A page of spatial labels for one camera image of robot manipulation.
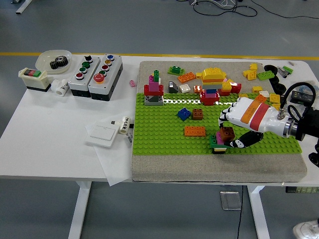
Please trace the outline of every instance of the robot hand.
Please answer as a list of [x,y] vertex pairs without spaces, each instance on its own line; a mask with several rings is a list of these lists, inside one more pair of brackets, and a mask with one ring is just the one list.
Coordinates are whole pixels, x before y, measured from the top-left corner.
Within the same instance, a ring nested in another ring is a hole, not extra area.
[[263,133],[270,131],[281,137],[288,137],[287,122],[292,121],[289,116],[282,120],[277,118],[278,111],[274,107],[258,101],[241,97],[229,108],[220,114],[218,123],[223,127],[223,122],[229,121],[234,125],[244,127],[250,131],[237,140],[226,142],[231,147],[244,148],[253,145],[263,138]]

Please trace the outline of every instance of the table leg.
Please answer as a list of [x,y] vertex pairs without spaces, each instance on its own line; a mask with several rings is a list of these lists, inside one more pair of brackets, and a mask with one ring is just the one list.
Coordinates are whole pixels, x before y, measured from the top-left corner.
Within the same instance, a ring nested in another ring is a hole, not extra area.
[[247,186],[258,239],[270,239],[259,191],[264,186]]
[[80,186],[78,200],[76,201],[72,224],[69,233],[69,239],[80,239],[81,231],[85,216],[86,205],[88,203],[91,183],[92,182],[84,182],[77,181],[76,182]]
[[25,2],[19,7],[19,9],[15,12],[16,14],[21,14],[26,9],[27,6],[32,2],[32,0],[25,0]]

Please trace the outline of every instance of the gray floor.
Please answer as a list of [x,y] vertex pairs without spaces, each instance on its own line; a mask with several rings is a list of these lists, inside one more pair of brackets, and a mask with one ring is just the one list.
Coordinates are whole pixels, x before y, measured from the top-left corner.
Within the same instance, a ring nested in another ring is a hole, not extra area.
[[[316,0],[255,2],[285,16],[319,17]],[[0,1],[0,136],[25,92],[17,73],[34,68],[37,59],[2,52],[319,57],[319,20],[284,19],[250,0],[243,3],[255,8],[257,17],[202,16],[187,2],[174,0],[33,0],[17,15],[19,5]],[[203,13],[219,13],[212,9],[210,3],[198,7]],[[319,79],[319,61],[306,62]],[[233,188],[241,192],[241,187]],[[240,238],[255,239],[244,188]],[[93,183],[82,238],[236,238],[239,213],[221,210],[221,190]],[[0,179],[0,239],[67,238],[77,192],[74,182]],[[319,216],[314,207],[319,195],[291,195],[269,187],[261,195],[272,239],[293,238],[295,224]]]

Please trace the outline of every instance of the white sneaker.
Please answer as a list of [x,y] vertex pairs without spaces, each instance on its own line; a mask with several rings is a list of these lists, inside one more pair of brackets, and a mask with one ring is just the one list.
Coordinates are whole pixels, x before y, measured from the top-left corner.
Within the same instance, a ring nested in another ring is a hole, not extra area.
[[299,223],[293,231],[297,239],[319,239],[318,221]]

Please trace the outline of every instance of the green lego baseplate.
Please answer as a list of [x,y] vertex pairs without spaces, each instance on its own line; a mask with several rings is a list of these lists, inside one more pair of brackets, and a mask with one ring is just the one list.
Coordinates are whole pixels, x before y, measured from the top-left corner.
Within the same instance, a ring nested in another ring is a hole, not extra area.
[[[247,94],[254,99],[258,94]],[[213,106],[204,106],[198,94],[164,94],[163,106],[144,106],[144,94],[138,93],[136,99],[134,125],[134,155],[190,155],[210,154],[210,135],[219,130],[218,118],[222,110],[236,102],[238,94],[221,96]],[[192,120],[191,117],[182,121],[177,113],[182,108],[189,111],[203,110],[203,120]],[[205,126],[206,137],[185,137],[185,126]],[[235,139],[248,131],[243,127],[225,122],[235,132]],[[274,133],[264,133],[264,139],[247,148],[229,148],[226,154],[288,154],[301,153],[298,142],[290,138],[282,138]]]

